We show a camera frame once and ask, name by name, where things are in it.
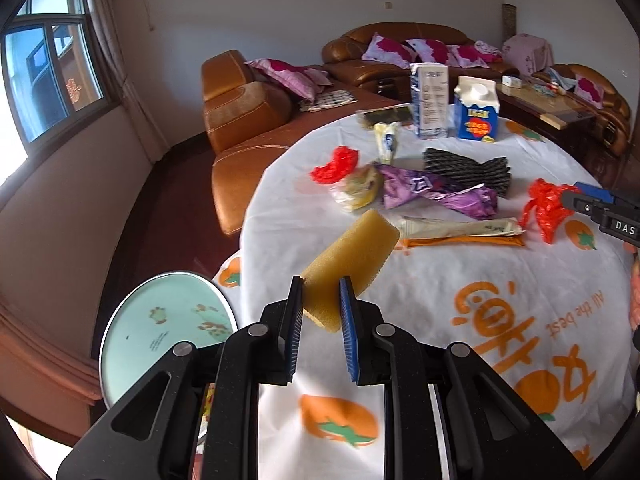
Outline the red plastic bag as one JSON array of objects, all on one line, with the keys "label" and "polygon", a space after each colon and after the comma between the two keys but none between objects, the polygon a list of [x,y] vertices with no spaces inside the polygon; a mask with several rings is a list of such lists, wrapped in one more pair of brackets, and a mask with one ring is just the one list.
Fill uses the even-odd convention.
[{"label": "red plastic bag", "polygon": [[529,201],[525,205],[518,225],[525,229],[533,214],[542,240],[551,245],[555,232],[561,223],[574,214],[562,204],[562,194],[578,193],[575,185],[553,184],[544,179],[536,179],[528,188]]}]

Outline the yellow sponge block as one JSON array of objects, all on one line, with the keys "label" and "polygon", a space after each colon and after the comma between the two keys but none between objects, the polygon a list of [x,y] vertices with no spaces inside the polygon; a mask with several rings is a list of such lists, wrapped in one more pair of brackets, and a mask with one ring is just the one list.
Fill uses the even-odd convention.
[{"label": "yellow sponge block", "polygon": [[370,209],[303,270],[303,309],[314,324],[330,333],[341,329],[340,281],[348,276],[355,295],[380,273],[398,243],[396,226]]}]

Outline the long orange wrapper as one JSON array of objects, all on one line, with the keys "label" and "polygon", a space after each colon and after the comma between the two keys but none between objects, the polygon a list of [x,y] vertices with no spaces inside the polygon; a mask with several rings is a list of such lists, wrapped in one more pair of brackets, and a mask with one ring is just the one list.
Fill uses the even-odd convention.
[{"label": "long orange wrapper", "polygon": [[521,235],[518,236],[456,236],[442,238],[404,238],[397,244],[398,247],[408,249],[438,245],[489,245],[489,246],[508,246],[508,247],[525,247],[526,243]]}]

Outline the wooden glass-top coffee table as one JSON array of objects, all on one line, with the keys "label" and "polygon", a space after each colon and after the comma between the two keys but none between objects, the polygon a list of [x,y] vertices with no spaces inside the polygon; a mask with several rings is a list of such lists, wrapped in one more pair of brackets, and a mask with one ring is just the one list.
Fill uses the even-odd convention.
[{"label": "wooden glass-top coffee table", "polygon": [[507,105],[514,106],[556,130],[564,130],[596,118],[589,107],[570,96],[542,93],[531,84],[521,84],[520,88],[514,88],[498,82],[496,89],[504,109]]}]

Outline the white orange-print tablecloth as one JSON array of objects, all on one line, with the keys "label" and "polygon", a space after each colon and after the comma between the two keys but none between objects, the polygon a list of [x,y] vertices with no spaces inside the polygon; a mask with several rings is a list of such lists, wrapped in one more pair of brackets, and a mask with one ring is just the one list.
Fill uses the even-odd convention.
[{"label": "white orange-print tablecloth", "polygon": [[[216,276],[241,325],[284,298],[354,223],[309,175],[340,145],[363,162],[378,156],[373,133],[347,117],[308,133],[262,175],[240,250]],[[417,340],[469,344],[589,466],[636,400],[631,271],[619,240],[573,216],[552,244],[530,224],[521,247],[397,247],[363,297]],[[259,477],[381,478],[383,426],[383,391],[350,380],[342,335],[305,321],[292,384],[260,390]]]}]

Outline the light green enamel basin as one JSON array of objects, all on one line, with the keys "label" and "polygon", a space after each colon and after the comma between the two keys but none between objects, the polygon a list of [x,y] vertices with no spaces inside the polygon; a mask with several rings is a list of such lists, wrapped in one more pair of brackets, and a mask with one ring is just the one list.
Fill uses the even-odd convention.
[{"label": "light green enamel basin", "polygon": [[114,405],[175,344],[219,344],[237,329],[231,304],[208,278],[183,271],[149,278],[122,300],[103,334],[105,405]]}]

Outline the black foam net wrapper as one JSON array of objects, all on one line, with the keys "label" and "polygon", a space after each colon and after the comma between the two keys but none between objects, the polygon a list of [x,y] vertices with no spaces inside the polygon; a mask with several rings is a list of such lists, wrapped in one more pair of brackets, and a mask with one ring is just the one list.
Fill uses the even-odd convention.
[{"label": "black foam net wrapper", "polygon": [[426,171],[466,188],[482,184],[494,190],[498,196],[506,197],[511,186],[511,168],[505,157],[477,162],[448,151],[427,148],[423,159]]}]

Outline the blue LOOK yogurt carton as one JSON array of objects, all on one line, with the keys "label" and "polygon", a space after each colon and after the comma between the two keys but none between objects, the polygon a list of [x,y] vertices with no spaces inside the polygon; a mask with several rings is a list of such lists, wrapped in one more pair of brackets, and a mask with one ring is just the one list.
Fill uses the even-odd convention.
[{"label": "blue LOOK yogurt carton", "polygon": [[497,140],[500,102],[494,80],[463,76],[454,89],[454,130],[459,139]]}]

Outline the pink cloth covered object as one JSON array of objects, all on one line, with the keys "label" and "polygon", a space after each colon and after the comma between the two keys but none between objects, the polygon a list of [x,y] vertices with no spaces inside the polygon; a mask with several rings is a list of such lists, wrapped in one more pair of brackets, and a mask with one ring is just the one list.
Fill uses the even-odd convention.
[{"label": "pink cloth covered object", "polygon": [[530,76],[553,65],[551,44],[544,38],[517,34],[502,45],[503,59],[522,76]]}]

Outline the long beige wrapper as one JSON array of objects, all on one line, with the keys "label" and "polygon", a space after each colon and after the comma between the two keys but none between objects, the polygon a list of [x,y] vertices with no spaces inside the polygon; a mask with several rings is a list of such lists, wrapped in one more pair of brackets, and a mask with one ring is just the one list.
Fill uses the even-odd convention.
[{"label": "long beige wrapper", "polygon": [[524,233],[524,229],[514,218],[459,222],[401,217],[395,221],[395,226],[402,240],[436,240],[436,238],[460,236],[518,236]]}]

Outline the pink floral pillow right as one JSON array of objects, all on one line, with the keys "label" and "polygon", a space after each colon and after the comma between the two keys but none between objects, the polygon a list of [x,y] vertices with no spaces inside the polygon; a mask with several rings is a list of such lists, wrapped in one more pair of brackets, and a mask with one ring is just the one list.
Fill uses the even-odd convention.
[{"label": "pink floral pillow right", "polygon": [[450,44],[448,52],[452,66],[461,68],[489,68],[491,64],[503,61],[502,52],[482,40],[472,44]]}]

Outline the purple snack bag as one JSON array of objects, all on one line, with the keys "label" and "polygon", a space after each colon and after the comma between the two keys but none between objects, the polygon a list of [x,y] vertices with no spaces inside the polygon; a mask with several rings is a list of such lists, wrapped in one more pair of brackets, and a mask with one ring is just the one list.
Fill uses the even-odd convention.
[{"label": "purple snack bag", "polygon": [[394,209],[417,198],[424,198],[474,220],[488,220],[498,214],[497,192],[484,184],[466,188],[423,170],[380,162],[375,162],[373,166],[383,178],[382,204],[385,209]]}]

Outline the tall white milk carton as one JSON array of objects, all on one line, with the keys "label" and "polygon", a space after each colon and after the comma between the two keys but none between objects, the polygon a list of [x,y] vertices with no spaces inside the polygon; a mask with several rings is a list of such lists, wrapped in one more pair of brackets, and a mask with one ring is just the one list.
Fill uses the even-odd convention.
[{"label": "tall white milk carton", "polygon": [[410,91],[418,137],[444,136],[449,126],[448,67],[439,63],[412,63]]}]

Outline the dark seaweed snack pack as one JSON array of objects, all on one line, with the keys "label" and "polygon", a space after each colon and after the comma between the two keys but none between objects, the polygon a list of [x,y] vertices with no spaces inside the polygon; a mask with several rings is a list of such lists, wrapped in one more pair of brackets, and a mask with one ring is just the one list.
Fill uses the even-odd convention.
[{"label": "dark seaweed snack pack", "polygon": [[399,122],[406,126],[413,123],[412,107],[409,104],[358,110],[356,116],[358,122],[367,129],[373,129],[376,124],[389,125],[392,122]]}]

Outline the small white yellow packet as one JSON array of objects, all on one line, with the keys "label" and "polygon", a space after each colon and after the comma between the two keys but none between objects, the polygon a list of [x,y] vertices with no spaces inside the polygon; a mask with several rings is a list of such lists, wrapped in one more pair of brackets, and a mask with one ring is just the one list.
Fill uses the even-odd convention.
[{"label": "small white yellow packet", "polygon": [[378,160],[381,164],[390,165],[397,153],[397,135],[401,128],[400,122],[377,122],[374,127],[376,146],[378,147]]}]

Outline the pink floral pillow middle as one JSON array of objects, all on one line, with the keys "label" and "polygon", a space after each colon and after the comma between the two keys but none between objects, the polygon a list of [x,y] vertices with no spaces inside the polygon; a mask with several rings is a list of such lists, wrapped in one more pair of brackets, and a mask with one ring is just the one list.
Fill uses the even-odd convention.
[{"label": "pink floral pillow middle", "polygon": [[448,67],[459,67],[449,47],[437,39],[407,39],[408,46],[416,52],[423,63],[439,63]]}]

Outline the yellow clear plastic wrapper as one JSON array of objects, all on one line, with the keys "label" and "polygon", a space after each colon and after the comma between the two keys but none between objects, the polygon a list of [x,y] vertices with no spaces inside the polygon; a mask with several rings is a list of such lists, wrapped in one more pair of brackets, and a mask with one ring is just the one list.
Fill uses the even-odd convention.
[{"label": "yellow clear plastic wrapper", "polygon": [[370,205],[378,197],[382,183],[383,178],[375,164],[367,164],[331,184],[330,193],[344,211],[353,212]]}]

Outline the red foam fruit net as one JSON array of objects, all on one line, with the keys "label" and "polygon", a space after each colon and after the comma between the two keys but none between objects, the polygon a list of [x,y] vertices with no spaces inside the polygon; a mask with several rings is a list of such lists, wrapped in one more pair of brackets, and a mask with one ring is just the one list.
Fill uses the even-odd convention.
[{"label": "red foam fruit net", "polygon": [[314,167],[311,180],[319,184],[334,184],[351,174],[357,167],[359,153],[346,145],[334,148],[331,160],[324,166]]}]

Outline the pink floral pillow left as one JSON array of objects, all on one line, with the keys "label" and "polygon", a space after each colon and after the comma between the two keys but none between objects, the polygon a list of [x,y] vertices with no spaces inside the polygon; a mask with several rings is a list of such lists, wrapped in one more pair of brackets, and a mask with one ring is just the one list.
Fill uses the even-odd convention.
[{"label": "pink floral pillow left", "polygon": [[405,44],[375,32],[361,59],[409,68],[417,57],[416,52]]}]

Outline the checkered cushion mat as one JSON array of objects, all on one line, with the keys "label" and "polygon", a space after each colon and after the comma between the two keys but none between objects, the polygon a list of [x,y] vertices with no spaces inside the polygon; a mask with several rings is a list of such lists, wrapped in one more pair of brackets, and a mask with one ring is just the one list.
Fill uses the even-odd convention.
[{"label": "checkered cushion mat", "polygon": [[334,110],[334,108],[356,102],[357,98],[352,92],[345,89],[337,89],[318,94],[312,103],[303,102],[299,105],[299,110],[303,113],[317,113],[322,112],[322,110]]}]

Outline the brown leather back sofa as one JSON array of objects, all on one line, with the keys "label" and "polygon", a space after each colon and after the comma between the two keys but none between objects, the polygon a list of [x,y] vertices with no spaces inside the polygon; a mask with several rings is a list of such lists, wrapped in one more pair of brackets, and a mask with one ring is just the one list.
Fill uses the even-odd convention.
[{"label": "brown leather back sofa", "polygon": [[408,101],[410,65],[441,62],[448,67],[449,89],[460,76],[499,81],[520,71],[503,61],[493,47],[459,29],[419,22],[363,25],[328,42],[321,51],[323,68],[345,84],[381,96]]}]

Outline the brown leather chaise sofa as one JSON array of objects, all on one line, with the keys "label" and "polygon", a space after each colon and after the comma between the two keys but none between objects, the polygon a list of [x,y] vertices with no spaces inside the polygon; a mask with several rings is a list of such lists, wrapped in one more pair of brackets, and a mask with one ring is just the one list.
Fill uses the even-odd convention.
[{"label": "brown leather chaise sofa", "polygon": [[391,106],[378,94],[337,81],[356,101],[302,112],[285,90],[262,81],[237,50],[202,64],[203,117],[215,153],[212,193],[221,231],[242,230],[245,211],[264,171],[307,133],[358,110]]}]

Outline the pink floral pillow on chaise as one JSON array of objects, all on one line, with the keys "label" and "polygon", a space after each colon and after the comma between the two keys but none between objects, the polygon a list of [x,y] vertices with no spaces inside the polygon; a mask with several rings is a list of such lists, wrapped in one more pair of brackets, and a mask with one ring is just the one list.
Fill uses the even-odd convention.
[{"label": "pink floral pillow on chaise", "polygon": [[263,73],[306,102],[314,102],[318,94],[333,86],[324,70],[311,66],[294,66],[274,58],[258,58],[246,65]]}]

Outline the window with dark frame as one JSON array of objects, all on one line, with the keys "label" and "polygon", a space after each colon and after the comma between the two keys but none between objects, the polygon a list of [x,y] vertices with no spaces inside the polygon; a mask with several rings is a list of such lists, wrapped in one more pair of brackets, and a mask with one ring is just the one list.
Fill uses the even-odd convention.
[{"label": "window with dark frame", "polygon": [[1,36],[9,109],[28,156],[47,156],[114,103],[88,0],[24,0]]}]

